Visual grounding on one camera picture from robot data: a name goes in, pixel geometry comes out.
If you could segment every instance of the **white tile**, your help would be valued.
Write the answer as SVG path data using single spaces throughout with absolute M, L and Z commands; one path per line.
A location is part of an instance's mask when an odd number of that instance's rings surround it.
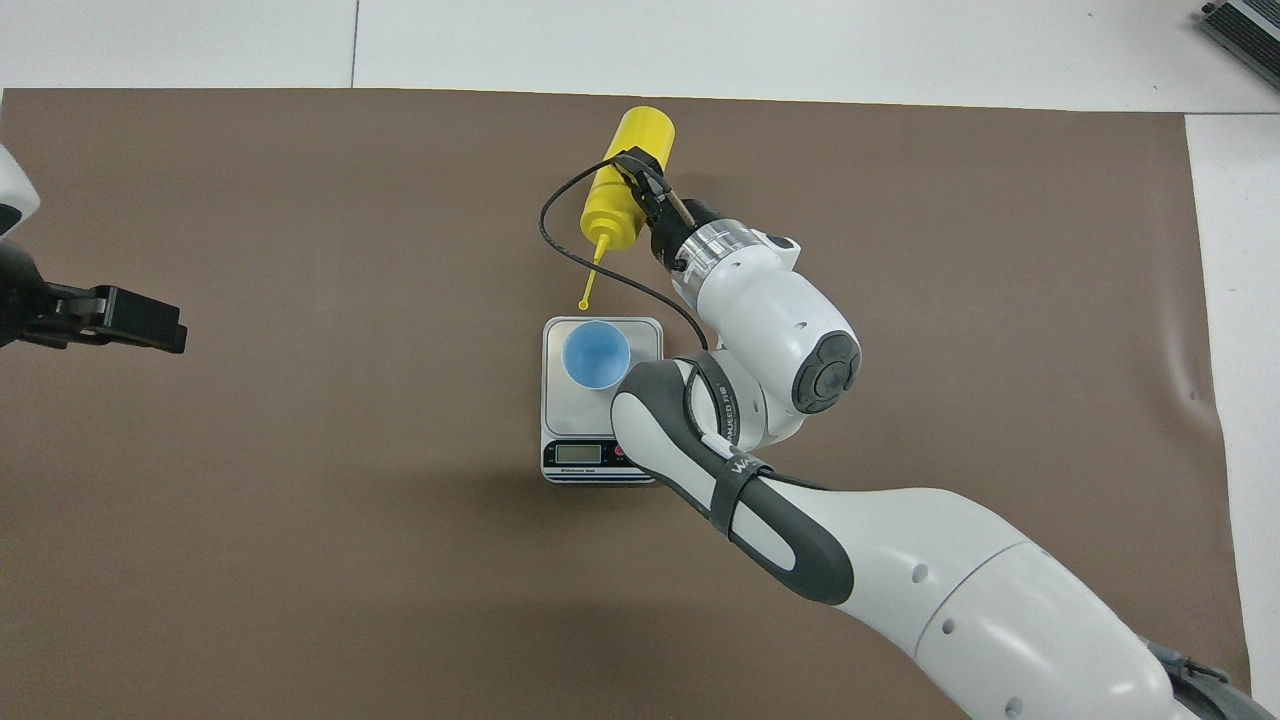
M 346 87 L 356 0 L 3 0 L 0 87 Z
M 1280 711 L 1280 117 L 1189 117 L 1187 142 L 1253 692 Z
M 364 0 L 357 87 L 1280 110 L 1199 0 Z

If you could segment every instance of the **yellow squeeze bottle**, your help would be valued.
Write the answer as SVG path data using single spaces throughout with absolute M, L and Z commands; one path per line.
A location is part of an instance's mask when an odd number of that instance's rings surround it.
M 662 110 L 639 105 L 627 110 L 613 133 L 605 158 L 612 158 L 623 150 L 640 147 L 658 159 L 663 168 L 671 158 L 671 146 L 676 142 L 676 126 Z M 644 210 L 631 199 L 631 191 L 622 176 L 612 165 L 595 173 L 591 192 L 586 196 L 582 219 L 579 225 L 586 240 L 595 245 L 594 263 L 600 264 L 609 250 L 628 250 L 636 242 L 636 233 L 644 224 Z M 591 287 L 595 284 L 595 270 L 586 278 L 586 291 L 577 304 L 579 310 L 590 307 L 588 302 Z

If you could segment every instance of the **kitchen scale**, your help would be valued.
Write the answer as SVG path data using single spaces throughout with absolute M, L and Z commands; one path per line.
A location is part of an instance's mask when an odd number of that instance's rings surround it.
M 588 389 L 564 370 L 562 350 L 570 333 L 599 320 L 612 324 L 637 363 L 662 359 L 662 325 L 653 318 L 552 318 L 543 328 L 543 477 L 553 483 L 649 483 L 618 447 L 609 420 L 617 384 Z

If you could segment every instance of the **blue cup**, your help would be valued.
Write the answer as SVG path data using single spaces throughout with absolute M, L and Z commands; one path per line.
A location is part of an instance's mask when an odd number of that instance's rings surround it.
M 590 320 L 573 328 L 561 350 L 564 372 L 586 389 L 608 389 L 631 366 L 631 343 L 611 323 Z

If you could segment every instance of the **brown paper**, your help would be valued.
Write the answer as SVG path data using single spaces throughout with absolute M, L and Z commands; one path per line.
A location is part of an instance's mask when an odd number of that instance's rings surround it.
M 585 277 L 534 220 L 636 102 L 6 92 L 45 202 L 14 240 L 191 336 L 0 350 L 0 714 L 961 717 L 671 491 L 541 479 L 540 332 Z M 1247 680 L 1180 117 L 653 104 L 673 186 L 800 242 L 863 342 L 762 455 L 972 497 Z M 605 263 L 669 288 L 645 242 Z M 694 347 L 607 279 L 593 313 Z

